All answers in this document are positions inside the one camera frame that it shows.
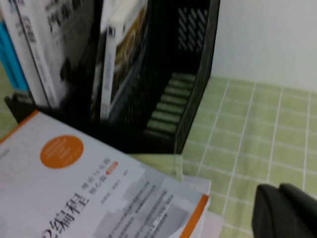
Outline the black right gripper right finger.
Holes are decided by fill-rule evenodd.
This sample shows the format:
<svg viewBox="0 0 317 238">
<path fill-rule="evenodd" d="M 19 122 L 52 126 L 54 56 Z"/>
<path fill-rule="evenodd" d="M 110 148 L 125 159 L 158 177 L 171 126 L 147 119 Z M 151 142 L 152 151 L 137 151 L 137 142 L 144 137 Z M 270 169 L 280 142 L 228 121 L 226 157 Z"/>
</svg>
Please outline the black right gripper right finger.
<svg viewBox="0 0 317 238">
<path fill-rule="evenodd" d="M 279 191 L 288 199 L 310 232 L 317 237 L 317 200 L 290 183 L 282 183 Z"/>
</svg>

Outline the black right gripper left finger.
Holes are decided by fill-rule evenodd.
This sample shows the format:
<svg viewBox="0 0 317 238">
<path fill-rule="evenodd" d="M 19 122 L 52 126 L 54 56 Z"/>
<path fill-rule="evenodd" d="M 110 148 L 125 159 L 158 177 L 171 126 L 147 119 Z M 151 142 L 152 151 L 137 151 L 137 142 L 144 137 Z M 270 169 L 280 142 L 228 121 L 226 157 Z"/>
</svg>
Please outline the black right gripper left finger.
<svg viewBox="0 0 317 238">
<path fill-rule="evenodd" d="M 277 188 L 261 184 L 254 202 L 254 237 L 294 238 L 299 223 L 291 204 Z"/>
</svg>

